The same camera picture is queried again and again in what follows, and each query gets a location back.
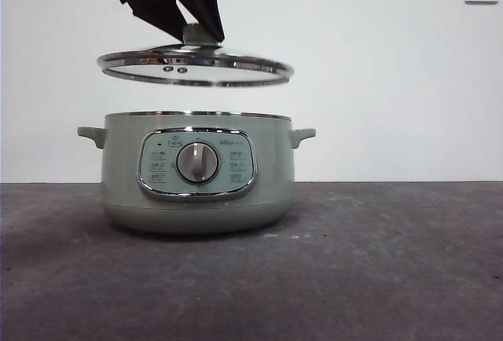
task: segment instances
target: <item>slow cooker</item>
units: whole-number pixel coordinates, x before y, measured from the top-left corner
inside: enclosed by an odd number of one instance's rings
[[[282,115],[130,112],[78,134],[103,149],[101,198],[110,218],[160,233],[265,225],[292,204],[293,149],[314,129]]]
[[[216,0],[120,0],[135,16],[182,43],[109,53],[106,75],[180,86],[242,87],[286,83],[293,69],[224,49]],[[292,204],[293,149],[314,129],[290,118],[247,112],[127,112],[78,135],[103,149],[101,200],[110,218],[158,233],[220,233],[265,225]]]

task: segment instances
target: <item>gray surface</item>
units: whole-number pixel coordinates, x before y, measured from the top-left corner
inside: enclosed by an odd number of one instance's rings
[[[5,341],[503,339],[503,182],[297,184],[197,237],[113,226],[98,185],[2,191]]]

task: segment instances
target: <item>silver knob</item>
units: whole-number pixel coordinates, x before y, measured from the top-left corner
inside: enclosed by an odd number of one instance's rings
[[[191,143],[182,148],[176,161],[180,174],[190,182],[205,182],[218,169],[214,149],[204,143]]]

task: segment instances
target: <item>lid rim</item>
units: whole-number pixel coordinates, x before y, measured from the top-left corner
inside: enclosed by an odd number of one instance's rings
[[[264,119],[283,119],[292,121],[286,115],[271,115],[267,113],[250,113],[250,112],[220,112],[220,111],[138,111],[138,112],[119,112],[109,113],[105,116],[106,119],[120,116],[233,116],[233,117],[255,117]]]
[[[118,53],[108,53],[97,59],[97,64],[106,75],[116,78],[136,80],[139,82],[175,84],[185,86],[267,86],[273,84],[286,83],[293,75],[293,68],[287,64],[268,60],[266,58],[252,57],[249,55],[238,55],[219,52],[221,46],[194,46],[194,45],[172,45],[160,46],[157,48],[126,51]],[[187,79],[187,78],[166,78],[162,75],[152,76],[135,73],[121,72],[114,68],[125,66],[146,66],[146,65],[170,65],[170,66],[197,66],[206,68],[237,69],[246,72],[258,72],[268,74],[273,78],[264,79]]]

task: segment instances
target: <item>chrome trim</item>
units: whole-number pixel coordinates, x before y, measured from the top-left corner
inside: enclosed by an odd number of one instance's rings
[[[136,80],[140,82],[176,84],[182,86],[269,86],[286,83],[293,75],[293,68],[274,60],[251,57],[235,53],[227,53],[221,46],[177,44],[159,46],[156,48],[109,53],[100,56],[97,64],[104,74],[116,78]],[[122,66],[154,65],[190,65],[210,68],[236,68],[252,72],[263,72],[277,76],[273,79],[257,80],[198,80],[158,78],[147,75],[127,74],[113,70]]]
[[[147,111],[147,112],[120,112],[110,113],[105,118],[120,117],[120,116],[238,116],[238,117],[262,117],[264,119],[284,119],[292,121],[286,115],[268,115],[266,113],[246,113],[246,112],[213,112],[213,111]]]
[[[143,150],[145,148],[145,143],[152,135],[159,134],[159,133],[161,133],[161,134],[170,133],[170,132],[210,132],[210,133],[216,133],[217,130],[220,130],[219,133],[242,135],[243,137],[246,138],[246,140],[248,141],[248,144],[250,145],[251,165],[253,166],[253,171],[252,171],[250,180],[248,182],[246,182],[242,187],[240,187],[239,189],[231,190],[229,192],[173,193],[173,192],[163,192],[163,191],[154,189],[145,183],[143,177],[141,176],[141,161],[143,158]],[[157,198],[158,200],[168,200],[168,201],[175,201],[175,202],[209,202],[209,201],[222,201],[222,200],[232,200],[232,199],[240,198],[252,189],[252,186],[255,184],[255,181],[256,181],[258,174],[259,174],[259,172],[257,170],[255,146],[253,145],[253,141],[248,136],[248,134],[246,134],[242,130],[226,129],[226,128],[222,128],[222,127],[192,127],[192,126],[175,127],[175,128],[169,128],[169,129],[157,129],[157,130],[154,130],[153,132],[147,134],[147,136],[143,139],[143,142],[141,143],[140,162],[138,164],[138,184],[140,185],[141,189],[143,189],[148,195],[150,195],[154,198]]]

